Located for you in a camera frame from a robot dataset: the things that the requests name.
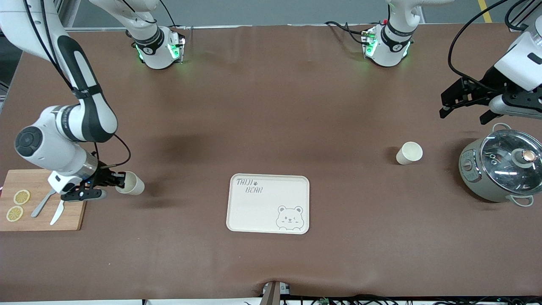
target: pot handle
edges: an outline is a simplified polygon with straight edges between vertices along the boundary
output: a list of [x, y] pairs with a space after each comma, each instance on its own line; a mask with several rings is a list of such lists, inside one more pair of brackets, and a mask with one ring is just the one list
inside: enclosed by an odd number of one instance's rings
[[495, 127], [497, 126], [502, 126], [504, 127], [505, 129], [512, 129], [512, 127], [510, 127], [510, 125], [508, 124], [505, 124], [505, 123], [496, 123], [495, 125], [493, 125], [493, 128], [491, 128], [491, 131], [492, 132], [495, 132]]
[[[534, 198], [532, 195], [530, 196], [515, 196], [515, 195], [508, 195], [506, 196], [506, 199], [510, 200], [511, 202], [513, 202], [514, 204], [520, 206], [520, 207], [530, 207], [533, 205], [533, 202], [534, 202]], [[522, 205], [520, 204], [516, 199], [529, 199], [529, 203], [526, 204], [526, 205]]]

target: white paper cup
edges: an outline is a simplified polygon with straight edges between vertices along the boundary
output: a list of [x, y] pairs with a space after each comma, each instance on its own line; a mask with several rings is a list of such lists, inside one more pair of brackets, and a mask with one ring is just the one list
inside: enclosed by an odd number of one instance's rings
[[411, 164], [412, 162], [418, 161], [423, 156], [422, 147], [416, 142], [406, 142], [403, 144], [403, 147], [399, 149], [397, 156], [397, 162], [401, 165]]
[[115, 186], [115, 189], [117, 189], [117, 192], [121, 194], [128, 194], [128, 195], [139, 195], [143, 192], [145, 189], [145, 184], [139, 177], [136, 176], [131, 171], [126, 172], [126, 177], [124, 178], [124, 188]]

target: bear illustration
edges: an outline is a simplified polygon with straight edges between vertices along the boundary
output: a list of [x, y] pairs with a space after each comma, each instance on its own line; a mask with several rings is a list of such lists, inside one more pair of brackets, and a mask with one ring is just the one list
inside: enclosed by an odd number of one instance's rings
[[300, 206], [295, 208], [286, 208], [285, 206], [279, 207], [279, 217], [276, 219], [276, 225], [279, 230], [286, 231], [301, 231], [301, 228], [305, 225], [301, 213], [303, 209]]

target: cutting board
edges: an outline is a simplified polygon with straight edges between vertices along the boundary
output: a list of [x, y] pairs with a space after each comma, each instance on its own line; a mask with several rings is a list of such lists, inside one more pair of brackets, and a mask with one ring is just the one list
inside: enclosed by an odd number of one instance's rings
[[[30, 217], [42, 199], [49, 193], [51, 186], [47, 177], [51, 173], [46, 169], [13, 169], [8, 172], [0, 195], [0, 231], [70, 231], [79, 230], [85, 202], [65, 202], [64, 212], [54, 225], [49, 225], [56, 208], [60, 202], [60, 194], [56, 193], [49, 198], [40, 215]], [[21, 205], [24, 209], [23, 217], [13, 223], [6, 219], [10, 207], [15, 206], [13, 196], [21, 189], [30, 192], [30, 200]]]

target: white robotic arm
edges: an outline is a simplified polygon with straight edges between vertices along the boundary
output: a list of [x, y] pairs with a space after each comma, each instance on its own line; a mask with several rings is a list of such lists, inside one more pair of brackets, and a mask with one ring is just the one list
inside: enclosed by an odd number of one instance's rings
[[[78, 142], [109, 140], [117, 130], [117, 118], [81, 46], [60, 23], [53, 1], [0, 1], [0, 27], [16, 47], [51, 61], [61, 75], [63, 72], [79, 100], [75, 105], [43, 110], [34, 124], [17, 135], [17, 153], [39, 167], [52, 170], [49, 183], [63, 196], [71, 193], [72, 197], [66, 201], [103, 198], [105, 191], [93, 190], [94, 186], [122, 187], [122, 173], [110, 171], [78, 145]], [[75, 190], [82, 192], [76, 196]]]
[[480, 86], [462, 77], [441, 94], [441, 118], [454, 109], [486, 105], [480, 123], [503, 116], [542, 119], [542, 16], [510, 45], [479, 81]]
[[410, 40], [421, 19], [423, 5], [443, 5], [453, 0], [386, 0], [389, 17], [386, 24], [364, 32], [365, 57], [384, 67], [398, 64], [407, 55]]
[[158, 0], [89, 0], [126, 27], [140, 59], [153, 69], [183, 61], [185, 39], [167, 27], [159, 27], [149, 13]]

